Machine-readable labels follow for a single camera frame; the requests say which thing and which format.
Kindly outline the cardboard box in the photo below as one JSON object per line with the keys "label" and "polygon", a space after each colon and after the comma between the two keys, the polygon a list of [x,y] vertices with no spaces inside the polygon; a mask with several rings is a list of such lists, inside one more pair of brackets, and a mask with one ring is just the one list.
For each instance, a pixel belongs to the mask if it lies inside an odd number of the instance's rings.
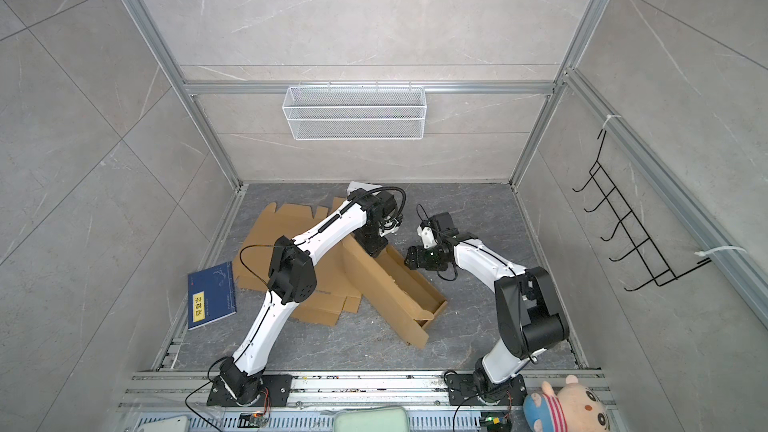
{"label": "cardboard box", "polygon": [[447,306],[447,299],[420,272],[406,267],[391,245],[370,256],[349,235],[341,242],[345,275],[407,344],[423,349],[426,328]]}

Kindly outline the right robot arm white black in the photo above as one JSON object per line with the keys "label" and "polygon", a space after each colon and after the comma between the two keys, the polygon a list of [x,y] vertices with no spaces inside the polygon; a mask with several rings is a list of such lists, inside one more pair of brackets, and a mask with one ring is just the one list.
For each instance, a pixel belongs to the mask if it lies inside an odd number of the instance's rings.
{"label": "right robot arm white black", "polygon": [[459,231],[447,212],[422,219],[417,233],[422,243],[408,248],[408,268],[440,273],[453,266],[494,293],[499,340],[477,363],[471,394],[496,403],[523,368],[569,338],[569,323],[552,276],[542,267],[508,260],[476,235]]}

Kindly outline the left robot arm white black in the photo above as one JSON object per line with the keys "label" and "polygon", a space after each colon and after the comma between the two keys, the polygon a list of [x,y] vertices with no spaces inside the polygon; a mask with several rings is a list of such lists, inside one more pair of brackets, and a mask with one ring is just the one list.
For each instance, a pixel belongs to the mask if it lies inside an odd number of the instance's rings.
{"label": "left robot arm white black", "polygon": [[356,232],[368,254],[377,256],[397,232],[407,194],[398,186],[352,182],[339,208],[293,238],[281,236],[271,246],[266,294],[243,342],[221,361],[213,381],[239,406],[255,403],[269,354],[293,311],[315,292],[315,266],[348,235]]}

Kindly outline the pale green box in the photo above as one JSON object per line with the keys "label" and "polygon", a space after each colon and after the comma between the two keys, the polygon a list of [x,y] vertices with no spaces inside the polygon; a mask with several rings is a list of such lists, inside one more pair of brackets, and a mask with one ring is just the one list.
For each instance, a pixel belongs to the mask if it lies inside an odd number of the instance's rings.
{"label": "pale green box", "polygon": [[338,413],[334,432],[409,432],[407,411],[402,407],[350,410]]}

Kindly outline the white digital clock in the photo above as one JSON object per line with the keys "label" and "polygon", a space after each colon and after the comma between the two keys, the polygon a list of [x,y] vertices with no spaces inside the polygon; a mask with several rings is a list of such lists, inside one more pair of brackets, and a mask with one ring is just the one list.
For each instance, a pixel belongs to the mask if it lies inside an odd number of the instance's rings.
{"label": "white digital clock", "polygon": [[377,184],[370,184],[370,183],[363,183],[363,182],[352,181],[352,182],[349,183],[349,185],[347,187],[347,194],[351,194],[352,192],[354,192],[354,191],[356,191],[358,189],[369,191],[369,190],[372,190],[372,189],[375,189],[375,188],[378,188]]}

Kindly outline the lower flat cardboard sheet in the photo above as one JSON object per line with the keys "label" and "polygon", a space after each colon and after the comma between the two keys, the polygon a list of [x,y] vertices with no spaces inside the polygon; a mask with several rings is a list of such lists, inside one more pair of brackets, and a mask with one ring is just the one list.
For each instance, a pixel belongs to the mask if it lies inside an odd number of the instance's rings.
{"label": "lower flat cardboard sheet", "polygon": [[[277,273],[272,259],[292,265],[296,255],[293,247],[285,247],[279,240],[293,239],[299,243],[300,234],[318,225],[331,212],[323,206],[313,210],[298,204],[268,204],[232,259],[235,284],[242,289],[265,292],[271,276]],[[345,275],[341,245],[326,252],[314,271],[315,291],[293,311],[293,319],[334,327],[342,313],[359,311],[362,294]]]}

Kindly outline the blue book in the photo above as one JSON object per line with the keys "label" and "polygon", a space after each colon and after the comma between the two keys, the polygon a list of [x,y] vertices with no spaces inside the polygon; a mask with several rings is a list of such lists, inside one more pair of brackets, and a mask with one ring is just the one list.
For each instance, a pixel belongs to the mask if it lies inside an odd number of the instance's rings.
{"label": "blue book", "polygon": [[237,312],[231,262],[187,275],[188,329],[194,330]]}

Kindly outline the pink plush pig toy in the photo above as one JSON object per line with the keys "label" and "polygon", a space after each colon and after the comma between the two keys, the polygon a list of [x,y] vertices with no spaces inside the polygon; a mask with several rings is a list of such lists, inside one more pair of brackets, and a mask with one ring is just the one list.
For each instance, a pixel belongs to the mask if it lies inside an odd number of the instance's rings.
{"label": "pink plush pig toy", "polygon": [[532,431],[611,430],[605,405],[575,375],[565,378],[559,392],[544,381],[539,392],[525,398],[523,414]]}

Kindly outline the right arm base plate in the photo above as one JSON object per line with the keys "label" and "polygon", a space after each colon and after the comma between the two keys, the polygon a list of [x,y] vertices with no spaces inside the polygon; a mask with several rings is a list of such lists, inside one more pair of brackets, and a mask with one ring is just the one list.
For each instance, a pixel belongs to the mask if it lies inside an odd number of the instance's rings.
{"label": "right arm base plate", "polygon": [[527,388],[521,375],[493,384],[477,374],[448,370],[442,374],[451,406],[522,406]]}

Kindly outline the aluminium rail base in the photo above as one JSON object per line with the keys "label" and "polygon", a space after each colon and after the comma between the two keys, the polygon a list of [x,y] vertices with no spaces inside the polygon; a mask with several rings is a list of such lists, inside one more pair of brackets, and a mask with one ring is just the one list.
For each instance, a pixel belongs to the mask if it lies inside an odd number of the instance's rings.
{"label": "aluminium rail base", "polygon": [[495,405],[474,397],[468,373],[441,371],[279,371],[266,376],[270,403],[250,408],[207,405],[202,372],[140,372],[128,382],[110,431],[330,431],[343,411],[401,407],[413,431],[527,428],[522,399],[567,370],[527,370]]}

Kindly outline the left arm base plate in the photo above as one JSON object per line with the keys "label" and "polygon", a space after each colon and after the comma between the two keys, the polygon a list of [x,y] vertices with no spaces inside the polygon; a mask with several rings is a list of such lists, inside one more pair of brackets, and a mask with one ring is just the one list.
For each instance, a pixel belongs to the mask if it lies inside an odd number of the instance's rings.
{"label": "left arm base plate", "polygon": [[257,380],[249,380],[242,393],[233,397],[220,377],[213,379],[207,406],[220,407],[284,407],[291,391],[293,376],[289,374],[267,374]]}

